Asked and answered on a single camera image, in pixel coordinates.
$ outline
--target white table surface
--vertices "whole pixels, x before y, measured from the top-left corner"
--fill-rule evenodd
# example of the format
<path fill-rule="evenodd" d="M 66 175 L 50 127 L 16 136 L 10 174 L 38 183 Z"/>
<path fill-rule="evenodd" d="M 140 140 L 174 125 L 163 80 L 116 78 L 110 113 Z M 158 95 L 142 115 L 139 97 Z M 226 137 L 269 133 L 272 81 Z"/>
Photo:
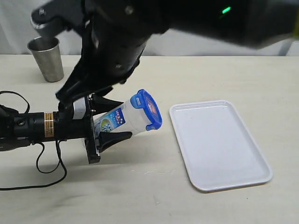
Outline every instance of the white table surface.
<path fill-rule="evenodd" d="M 56 111 L 54 93 L 78 56 L 63 56 L 65 78 L 50 84 L 32 56 L 0 56 L 0 90 L 22 94 L 32 112 Z M 144 88 L 164 118 L 158 131 L 142 133 L 88 165 L 82 140 L 63 143 L 66 179 L 53 187 L 0 192 L 1 224 L 264 224 L 299 223 L 299 57 L 143 57 L 125 85 L 107 97 L 126 100 Z M 204 194 L 188 181 L 169 108 L 225 99 L 234 104 L 271 165 L 265 185 Z M 20 111 L 17 96 L 0 104 Z M 53 143 L 41 159 L 56 163 Z M 0 185 L 53 181 L 35 168 L 40 146 L 0 153 Z"/>

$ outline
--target white tray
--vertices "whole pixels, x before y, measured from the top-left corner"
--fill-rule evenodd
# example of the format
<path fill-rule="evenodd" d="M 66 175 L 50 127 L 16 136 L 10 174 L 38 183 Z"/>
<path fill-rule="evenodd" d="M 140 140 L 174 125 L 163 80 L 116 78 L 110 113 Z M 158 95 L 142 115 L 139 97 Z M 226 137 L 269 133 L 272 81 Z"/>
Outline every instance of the white tray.
<path fill-rule="evenodd" d="M 271 180 L 268 162 L 228 101 L 174 105 L 170 116 L 196 188 L 214 191 Z"/>

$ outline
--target blue lid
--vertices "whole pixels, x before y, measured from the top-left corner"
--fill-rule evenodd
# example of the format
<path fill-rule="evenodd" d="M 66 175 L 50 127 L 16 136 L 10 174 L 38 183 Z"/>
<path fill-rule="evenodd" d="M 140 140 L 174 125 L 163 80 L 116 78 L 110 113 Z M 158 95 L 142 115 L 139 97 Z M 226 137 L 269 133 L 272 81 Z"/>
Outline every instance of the blue lid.
<path fill-rule="evenodd" d="M 146 126 L 146 130 L 157 130 L 162 126 L 162 117 L 153 97 L 145 90 L 139 90 L 131 97 L 131 104 L 136 109 L 143 109 L 152 124 Z"/>

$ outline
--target stainless steel cup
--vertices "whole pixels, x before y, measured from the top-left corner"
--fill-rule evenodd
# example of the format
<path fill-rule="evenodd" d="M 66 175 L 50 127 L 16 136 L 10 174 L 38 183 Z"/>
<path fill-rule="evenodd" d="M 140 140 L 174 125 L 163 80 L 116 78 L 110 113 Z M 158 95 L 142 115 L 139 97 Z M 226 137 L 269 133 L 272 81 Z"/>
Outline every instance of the stainless steel cup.
<path fill-rule="evenodd" d="M 38 37 L 31 40 L 27 47 L 47 82 L 53 83 L 63 79 L 64 70 L 57 38 Z"/>

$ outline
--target white backdrop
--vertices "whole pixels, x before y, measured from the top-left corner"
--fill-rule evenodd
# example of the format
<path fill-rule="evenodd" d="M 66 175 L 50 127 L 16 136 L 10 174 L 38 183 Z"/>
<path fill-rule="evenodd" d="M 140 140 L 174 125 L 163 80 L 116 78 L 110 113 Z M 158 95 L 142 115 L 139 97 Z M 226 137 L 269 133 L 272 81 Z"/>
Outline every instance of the white backdrop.
<path fill-rule="evenodd" d="M 27 43 L 38 36 L 30 24 L 31 11 L 48 0 L 0 0 L 0 54 L 29 54 Z M 58 36 L 61 53 L 80 54 L 81 39 L 73 32 Z M 261 50 L 253 50 L 231 44 L 169 30 L 149 40 L 145 55 L 259 55 L 276 56 L 286 41 Z M 299 44 L 294 43 L 288 53 L 299 56 Z"/>

